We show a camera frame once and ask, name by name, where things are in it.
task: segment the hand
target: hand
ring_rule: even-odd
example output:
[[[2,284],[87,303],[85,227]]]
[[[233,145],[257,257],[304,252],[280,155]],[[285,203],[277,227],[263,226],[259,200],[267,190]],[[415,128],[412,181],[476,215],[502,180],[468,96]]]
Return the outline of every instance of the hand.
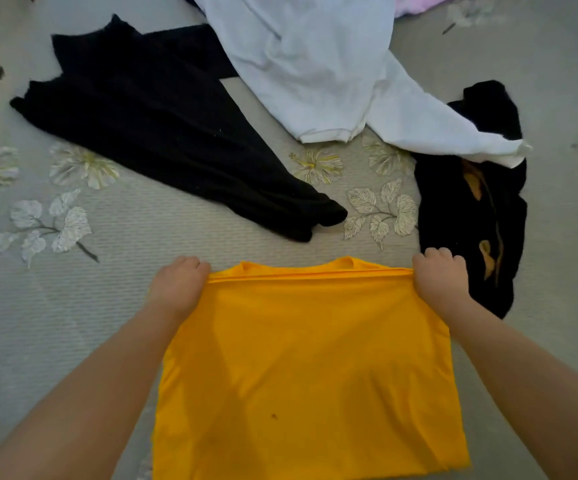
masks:
[[[447,248],[427,248],[413,256],[413,281],[418,295],[438,315],[456,300],[470,299],[467,265]]]
[[[211,265],[196,257],[180,256],[157,273],[149,287],[147,304],[182,319],[194,311]]]

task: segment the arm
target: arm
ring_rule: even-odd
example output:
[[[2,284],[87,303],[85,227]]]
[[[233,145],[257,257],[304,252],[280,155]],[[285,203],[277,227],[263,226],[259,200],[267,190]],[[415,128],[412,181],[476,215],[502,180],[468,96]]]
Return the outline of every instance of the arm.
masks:
[[[167,346],[196,307],[210,266],[180,257],[142,309],[63,379],[0,446],[0,479],[107,479]]]
[[[469,296],[461,256],[413,257],[416,290],[448,325],[511,427],[551,480],[578,478],[578,374]]]

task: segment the yellow shirt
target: yellow shirt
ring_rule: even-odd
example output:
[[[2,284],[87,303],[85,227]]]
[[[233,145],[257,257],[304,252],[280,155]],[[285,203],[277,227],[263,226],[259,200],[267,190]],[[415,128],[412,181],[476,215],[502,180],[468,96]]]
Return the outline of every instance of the yellow shirt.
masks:
[[[213,273],[164,359],[155,480],[355,480],[469,466],[449,330],[412,271],[346,257]]]

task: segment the forearm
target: forearm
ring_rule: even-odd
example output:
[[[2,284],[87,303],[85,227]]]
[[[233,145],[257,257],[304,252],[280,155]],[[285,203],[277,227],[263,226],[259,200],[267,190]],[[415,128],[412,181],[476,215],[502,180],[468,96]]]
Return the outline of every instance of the forearm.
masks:
[[[578,374],[473,300],[439,313],[549,478],[578,478]]]
[[[0,479],[109,478],[181,319],[143,308],[72,371],[0,447]]]

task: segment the pink garment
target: pink garment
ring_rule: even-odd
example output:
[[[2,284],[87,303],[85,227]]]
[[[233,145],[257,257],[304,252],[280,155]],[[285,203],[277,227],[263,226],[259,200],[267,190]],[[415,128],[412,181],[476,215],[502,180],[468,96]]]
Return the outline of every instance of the pink garment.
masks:
[[[394,18],[398,18],[408,13],[422,13],[443,1],[445,0],[396,0],[396,13]]]

